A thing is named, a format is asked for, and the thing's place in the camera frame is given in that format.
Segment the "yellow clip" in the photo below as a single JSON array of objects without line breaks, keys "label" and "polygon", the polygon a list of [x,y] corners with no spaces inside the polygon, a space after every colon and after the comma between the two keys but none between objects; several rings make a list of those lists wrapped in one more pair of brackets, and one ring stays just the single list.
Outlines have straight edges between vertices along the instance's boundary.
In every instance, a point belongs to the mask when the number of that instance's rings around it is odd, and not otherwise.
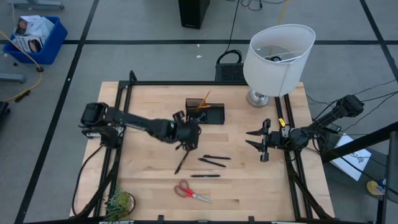
[{"label": "yellow clip", "polygon": [[283,118],[279,118],[278,120],[279,120],[280,125],[282,125],[282,127],[286,126],[285,121],[283,120]]}]

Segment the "lamp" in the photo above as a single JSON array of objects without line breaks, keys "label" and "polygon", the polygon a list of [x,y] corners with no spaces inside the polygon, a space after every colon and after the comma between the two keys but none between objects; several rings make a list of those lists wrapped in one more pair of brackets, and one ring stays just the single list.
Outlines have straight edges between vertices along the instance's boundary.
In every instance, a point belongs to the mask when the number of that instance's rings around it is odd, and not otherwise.
[{"label": "lamp", "polygon": [[300,81],[314,41],[315,32],[298,24],[275,26],[256,34],[243,65],[244,79],[251,88],[248,103],[263,107],[270,96],[292,91]]}]

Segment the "black speaker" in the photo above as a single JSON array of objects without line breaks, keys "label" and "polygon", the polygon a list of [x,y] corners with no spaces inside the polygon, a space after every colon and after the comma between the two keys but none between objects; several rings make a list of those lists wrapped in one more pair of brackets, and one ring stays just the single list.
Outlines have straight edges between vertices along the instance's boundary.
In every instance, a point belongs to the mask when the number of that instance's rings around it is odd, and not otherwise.
[{"label": "black speaker", "polygon": [[210,0],[178,0],[181,26],[200,29]]}]

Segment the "lamp base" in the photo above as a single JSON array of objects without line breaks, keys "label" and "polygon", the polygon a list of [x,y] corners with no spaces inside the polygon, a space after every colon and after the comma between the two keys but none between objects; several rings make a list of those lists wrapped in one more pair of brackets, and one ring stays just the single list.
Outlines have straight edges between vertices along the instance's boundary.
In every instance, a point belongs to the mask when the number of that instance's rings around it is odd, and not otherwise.
[{"label": "lamp base", "polygon": [[246,100],[250,104],[250,106],[255,107],[255,108],[262,108],[264,107],[268,101],[269,101],[269,96],[264,96],[252,89],[248,91],[248,94],[246,95]]}]

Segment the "white lampshade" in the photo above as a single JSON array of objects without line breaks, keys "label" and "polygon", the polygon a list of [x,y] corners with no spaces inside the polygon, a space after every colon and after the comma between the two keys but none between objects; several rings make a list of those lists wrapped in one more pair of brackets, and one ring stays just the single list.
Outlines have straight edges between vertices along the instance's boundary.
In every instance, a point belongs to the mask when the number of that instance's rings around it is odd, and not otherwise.
[{"label": "white lampshade", "polygon": [[[283,96],[292,91],[300,81],[305,62],[315,41],[315,32],[303,25],[275,26],[256,34],[250,41],[243,65],[244,79],[256,92],[265,96]],[[271,55],[280,55],[282,61],[267,60],[269,53],[260,56],[264,47]],[[277,49],[288,53],[277,54]]]}]

